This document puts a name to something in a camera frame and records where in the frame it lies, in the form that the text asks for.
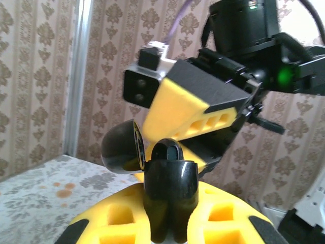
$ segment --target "mounting hole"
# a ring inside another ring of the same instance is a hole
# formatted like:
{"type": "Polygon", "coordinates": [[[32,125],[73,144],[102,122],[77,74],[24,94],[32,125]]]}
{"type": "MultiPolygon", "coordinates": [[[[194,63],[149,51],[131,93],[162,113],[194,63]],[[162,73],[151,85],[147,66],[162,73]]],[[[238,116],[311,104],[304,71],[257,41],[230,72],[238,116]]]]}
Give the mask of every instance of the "mounting hole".
{"type": "Polygon", "coordinates": [[[137,80],[137,85],[139,88],[144,88],[146,86],[146,81],[143,79],[137,80]]]}
{"type": "Polygon", "coordinates": [[[108,225],[125,225],[134,223],[132,210],[127,206],[113,204],[108,210],[108,225]]]}
{"type": "Polygon", "coordinates": [[[167,159],[178,160],[178,149],[175,146],[170,146],[167,148],[167,159]]]}
{"type": "Polygon", "coordinates": [[[235,133],[240,131],[240,129],[238,127],[236,127],[236,126],[231,126],[230,129],[235,133]]]}
{"type": "Polygon", "coordinates": [[[230,221],[234,220],[234,206],[230,204],[216,204],[209,215],[209,221],[230,221]]]}
{"type": "Polygon", "coordinates": [[[229,145],[229,144],[231,143],[231,140],[230,140],[229,138],[224,138],[224,139],[223,139],[223,143],[224,143],[225,145],[229,145]]]}
{"type": "Polygon", "coordinates": [[[142,94],[136,94],[135,98],[137,102],[142,102],[144,100],[144,96],[142,94]]]}

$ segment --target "damask wallpaper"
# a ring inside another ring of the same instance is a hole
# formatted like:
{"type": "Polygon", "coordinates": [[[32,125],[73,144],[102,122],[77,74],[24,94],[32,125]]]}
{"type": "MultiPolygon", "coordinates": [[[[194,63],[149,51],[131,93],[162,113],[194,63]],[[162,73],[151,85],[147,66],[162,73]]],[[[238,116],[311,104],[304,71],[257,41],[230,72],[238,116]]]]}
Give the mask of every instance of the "damask wallpaper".
{"type": "MultiPolygon", "coordinates": [[[[100,144],[113,126],[146,110],[122,100],[123,72],[139,48],[161,40],[184,1],[94,0],[78,157],[101,164],[100,144]]],[[[214,1],[194,0],[171,41],[169,58],[196,55],[214,1]]],[[[322,0],[312,3],[325,20],[322,0]]],[[[279,0],[281,29],[304,45],[319,44],[315,23],[298,0],[279,0]]],[[[213,48],[210,39],[209,47],[213,48]]],[[[245,126],[215,170],[204,181],[243,199],[288,209],[308,189],[325,164],[325,99],[270,93],[264,116],[284,125],[283,136],[245,126]]]]}
{"type": "Polygon", "coordinates": [[[62,154],[75,4],[0,2],[0,180],[62,154]]]}

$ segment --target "black cable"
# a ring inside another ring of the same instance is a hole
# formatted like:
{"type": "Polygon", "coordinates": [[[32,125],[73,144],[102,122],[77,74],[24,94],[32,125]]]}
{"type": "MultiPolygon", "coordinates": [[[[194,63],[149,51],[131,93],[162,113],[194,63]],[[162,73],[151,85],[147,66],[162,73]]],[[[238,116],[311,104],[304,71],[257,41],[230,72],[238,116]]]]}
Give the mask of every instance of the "black cable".
{"type": "Polygon", "coordinates": [[[201,35],[201,46],[202,48],[205,48],[207,46],[207,42],[210,36],[210,33],[212,32],[212,26],[210,22],[210,16],[207,19],[207,22],[205,23],[201,35]]]}
{"type": "Polygon", "coordinates": [[[285,32],[278,33],[274,38],[285,46],[292,54],[297,56],[302,62],[313,60],[313,54],[306,50],[296,39],[285,32]]]}
{"type": "Polygon", "coordinates": [[[323,44],[325,45],[325,29],[324,29],[323,22],[319,16],[319,14],[317,13],[317,10],[313,6],[313,4],[311,4],[308,0],[299,0],[299,1],[301,2],[302,5],[305,6],[305,8],[309,11],[311,16],[315,20],[319,34],[320,34],[320,38],[323,41],[323,44]]]}

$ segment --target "table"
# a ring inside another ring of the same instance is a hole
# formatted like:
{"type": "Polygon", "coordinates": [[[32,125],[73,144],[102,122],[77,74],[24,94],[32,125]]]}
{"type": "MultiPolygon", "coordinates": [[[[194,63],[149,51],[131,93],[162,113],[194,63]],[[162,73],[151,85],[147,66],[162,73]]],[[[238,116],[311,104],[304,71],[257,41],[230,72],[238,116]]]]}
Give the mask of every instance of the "table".
{"type": "Polygon", "coordinates": [[[66,155],[0,182],[0,243],[54,244],[75,216],[137,182],[66,155]]]}

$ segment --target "yellow foam base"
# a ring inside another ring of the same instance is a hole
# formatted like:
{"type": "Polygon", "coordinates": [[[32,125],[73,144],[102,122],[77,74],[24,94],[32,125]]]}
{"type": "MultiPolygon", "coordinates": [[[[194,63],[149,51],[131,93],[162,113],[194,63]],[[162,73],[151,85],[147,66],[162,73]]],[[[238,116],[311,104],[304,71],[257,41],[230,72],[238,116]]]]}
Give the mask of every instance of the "yellow foam base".
{"type": "MultiPolygon", "coordinates": [[[[89,220],[77,244],[151,244],[143,195],[143,184],[134,184],[74,218],[70,224],[89,220]]],[[[239,198],[199,182],[199,203],[188,222],[187,243],[263,244],[249,216],[270,222],[239,198]]]]}
{"type": "Polygon", "coordinates": [[[235,121],[234,107],[205,114],[210,106],[165,78],[143,124],[143,135],[150,142],[163,138],[179,141],[229,127],[235,121]]]}

